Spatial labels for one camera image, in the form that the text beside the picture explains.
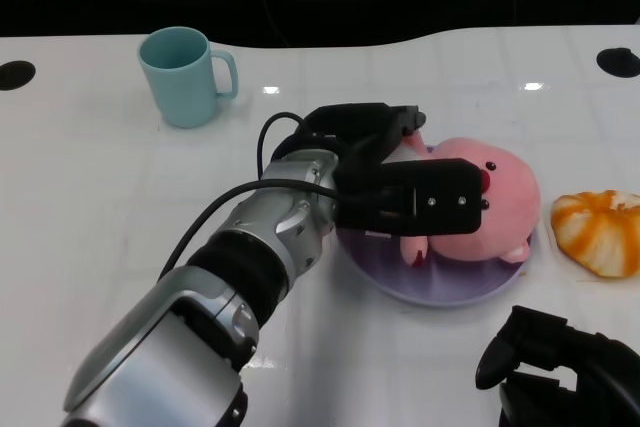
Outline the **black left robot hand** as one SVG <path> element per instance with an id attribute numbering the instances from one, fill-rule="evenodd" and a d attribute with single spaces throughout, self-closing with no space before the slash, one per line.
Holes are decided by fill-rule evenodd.
<path id="1" fill-rule="evenodd" d="M 274 160 L 299 150 L 325 150 L 338 157 L 334 171 L 344 180 L 375 169 L 426 123 L 415 105 L 346 103 L 323 106 L 302 119 L 274 151 Z"/>

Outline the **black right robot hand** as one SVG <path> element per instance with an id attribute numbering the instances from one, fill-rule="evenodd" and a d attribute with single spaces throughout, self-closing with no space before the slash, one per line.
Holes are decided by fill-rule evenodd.
<path id="1" fill-rule="evenodd" d="M 639 424 L 639 355 L 522 306 L 484 351 L 475 384 L 499 388 L 501 426 Z"/>

